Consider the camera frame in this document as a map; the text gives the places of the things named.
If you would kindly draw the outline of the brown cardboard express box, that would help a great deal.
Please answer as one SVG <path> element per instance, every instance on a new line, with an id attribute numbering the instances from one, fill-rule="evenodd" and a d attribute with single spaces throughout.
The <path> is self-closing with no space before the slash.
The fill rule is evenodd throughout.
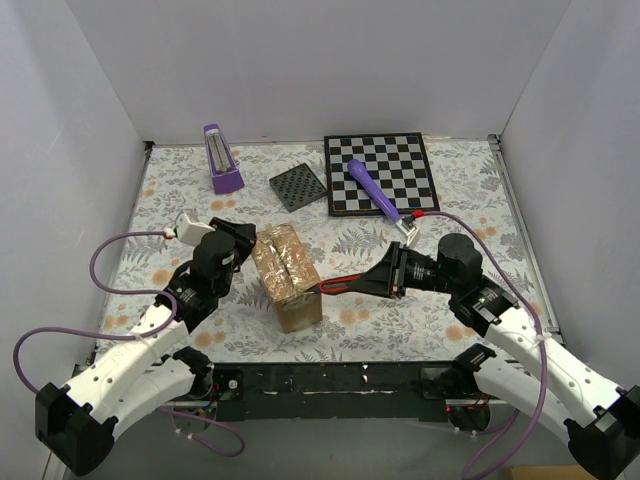
<path id="1" fill-rule="evenodd" d="M 285 334 L 322 320 L 321 296 L 310 291 L 320 277 L 291 224 L 259 231 L 252 257 Z"/>

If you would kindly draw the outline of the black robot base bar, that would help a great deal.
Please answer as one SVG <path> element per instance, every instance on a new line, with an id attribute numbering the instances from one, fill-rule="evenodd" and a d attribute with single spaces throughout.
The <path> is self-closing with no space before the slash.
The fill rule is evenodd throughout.
<path id="1" fill-rule="evenodd" d="M 192 347 L 162 359 L 188 366 L 195 380 L 182 399 L 204 403 L 222 422 L 332 418 L 444 422 L 451 411 L 474 414 L 489 404 L 466 360 L 213 363 Z"/>

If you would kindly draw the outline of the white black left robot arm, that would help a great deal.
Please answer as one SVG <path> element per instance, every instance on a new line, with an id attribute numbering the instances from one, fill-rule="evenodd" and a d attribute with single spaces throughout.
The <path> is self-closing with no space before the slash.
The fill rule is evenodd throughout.
<path id="1" fill-rule="evenodd" d="M 209 317 L 256 243 L 252 223 L 181 215 L 165 231 L 193 248 L 138 323 L 84 372 L 64 385 L 48 383 L 35 397 L 37 438 L 77 476 L 95 470 L 116 439 L 175 398 L 212 398 L 213 365 L 202 352 L 173 346 Z"/>

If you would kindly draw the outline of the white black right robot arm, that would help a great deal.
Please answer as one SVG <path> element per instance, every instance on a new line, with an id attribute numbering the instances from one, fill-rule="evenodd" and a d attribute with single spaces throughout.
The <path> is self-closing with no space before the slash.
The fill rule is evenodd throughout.
<path id="1" fill-rule="evenodd" d="M 469 237 L 442 237 L 436 258 L 394 242 L 348 289 L 387 298 L 409 289 L 449 295 L 461 323 L 520 365 L 505 365 L 490 349 L 474 346 L 455 360 L 452 383 L 460 395 L 483 391 L 539 419 L 597 479 L 617 478 L 638 457 L 638 387 L 619 386 L 537 332 L 529 312 L 483 274 L 482 256 Z"/>

